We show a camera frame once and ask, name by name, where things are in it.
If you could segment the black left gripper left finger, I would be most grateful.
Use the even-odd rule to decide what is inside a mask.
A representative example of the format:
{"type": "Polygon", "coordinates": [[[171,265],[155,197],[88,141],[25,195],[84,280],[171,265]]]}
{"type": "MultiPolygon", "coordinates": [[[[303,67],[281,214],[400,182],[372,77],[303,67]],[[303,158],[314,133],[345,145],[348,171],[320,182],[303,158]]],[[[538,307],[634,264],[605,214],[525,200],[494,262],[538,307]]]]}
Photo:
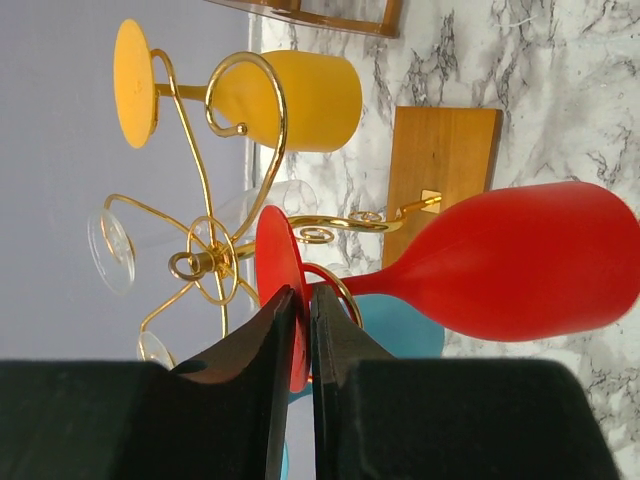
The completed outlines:
{"type": "Polygon", "coordinates": [[[295,330],[282,287],[228,337],[154,362],[5,361],[5,479],[277,479],[295,330]]]}

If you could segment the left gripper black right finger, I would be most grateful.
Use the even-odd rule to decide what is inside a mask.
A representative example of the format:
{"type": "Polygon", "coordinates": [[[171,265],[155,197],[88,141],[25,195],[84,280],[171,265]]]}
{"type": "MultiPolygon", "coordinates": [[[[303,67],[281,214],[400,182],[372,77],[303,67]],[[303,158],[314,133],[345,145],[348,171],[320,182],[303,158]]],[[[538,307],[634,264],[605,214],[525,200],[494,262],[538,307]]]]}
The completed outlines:
{"type": "Polygon", "coordinates": [[[320,479],[615,479],[583,389],[546,359],[401,360],[311,300],[320,479]]]}

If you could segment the blue plastic goblet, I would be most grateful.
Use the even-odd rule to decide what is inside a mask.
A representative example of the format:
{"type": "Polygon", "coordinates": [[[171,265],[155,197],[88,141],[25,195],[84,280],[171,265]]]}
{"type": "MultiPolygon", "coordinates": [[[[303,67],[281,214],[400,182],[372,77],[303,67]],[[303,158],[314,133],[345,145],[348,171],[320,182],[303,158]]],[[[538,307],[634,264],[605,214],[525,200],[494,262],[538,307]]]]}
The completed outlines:
{"type": "MultiPolygon", "coordinates": [[[[441,356],[444,328],[406,302],[381,294],[359,295],[356,302],[365,331],[391,355],[401,359],[441,356]]],[[[312,385],[307,384],[299,393],[291,393],[288,403],[281,477],[313,479],[312,385]]]]}

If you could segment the clear smooth wine glass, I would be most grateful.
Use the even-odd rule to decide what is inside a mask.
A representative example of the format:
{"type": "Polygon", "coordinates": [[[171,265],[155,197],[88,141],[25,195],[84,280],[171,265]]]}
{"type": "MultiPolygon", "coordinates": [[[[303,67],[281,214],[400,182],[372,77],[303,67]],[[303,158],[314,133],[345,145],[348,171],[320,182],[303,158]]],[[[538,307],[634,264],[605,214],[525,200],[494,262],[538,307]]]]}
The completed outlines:
{"type": "MultiPolygon", "coordinates": [[[[248,218],[249,210],[254,201],[258,199],[259,188],[246,190],[230,200],[226,201],[215,211],[216,218],[227,227],[230,234],[234,233],[241,221],[248,218]]],[[[303,180],[276,181],[266,196],[263,206],[274,205],[279,207],[288,216],[314,215],[317,213],[317,197],[312,187],[303,180]]],[[[240,245],[248,245],[256,235],[257,220],[251,221],[248,230],[240,239],[240,245]]],[[[110,195],[104,205],[92,212],[87,221],[87,237],[91,255],[101,279],[108,288],[118,295],[125,295],[131,289],[136,276],[136,247],[139,249],[177,242],[185,239],[189,227],[182,223],[182,227],[169,221],[168,214],[160,212],[149,205],[137,201],[131,197],[120,194],[110,195]],[[143,239],[133,240],[124,225],[116,217],[112,206],[116,203],[124,203],[149,215],[155,215],[169,226],[155,234],[147,234],[143,239]]],[[[209,224],[207,220],[197,223],[193,238],[207,241],[209,224]]]]}

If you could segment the red plastic goblet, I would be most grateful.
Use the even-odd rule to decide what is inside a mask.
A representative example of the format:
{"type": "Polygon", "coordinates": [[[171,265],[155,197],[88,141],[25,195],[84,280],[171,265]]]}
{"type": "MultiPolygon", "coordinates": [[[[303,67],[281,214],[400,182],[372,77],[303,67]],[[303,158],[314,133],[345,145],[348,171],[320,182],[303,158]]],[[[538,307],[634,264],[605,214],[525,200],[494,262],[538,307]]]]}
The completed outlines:
{"type": "Polygon", "coordinates": [[[391,265],[344,279],[460,334],[531,341],[605,327],[639,295],[639,223],[614,193],[560,182],[492,190],[445,210],[391,265]]]}

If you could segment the yellow plastic goblet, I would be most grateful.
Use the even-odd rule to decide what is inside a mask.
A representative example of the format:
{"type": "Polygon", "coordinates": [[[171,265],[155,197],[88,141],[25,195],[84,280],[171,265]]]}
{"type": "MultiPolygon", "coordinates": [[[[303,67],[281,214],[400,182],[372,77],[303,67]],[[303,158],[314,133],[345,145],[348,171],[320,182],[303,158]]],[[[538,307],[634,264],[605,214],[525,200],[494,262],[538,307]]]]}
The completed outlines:
{"type": "MultiPolygon", "coordinates": [[[[299,152],[333,152],[356,131],[362,112],[362,89],[352,64],[342,58],[296,50],[262,53],[275,70],[286,102],[286,148],[299,152]]],[[[114,47],[116,110],[130,146],[143,147],[157,123],[157,98],[168,85],[154,79],[152,54],[142,28],[133,19],[119,27],[114,47]]],[[[213,90],[213,108],[232,125],[244,123],[248,136],[272,148],[278,135],[276,94],[266,74],[251,62],[227,69],[213,90]]]]}

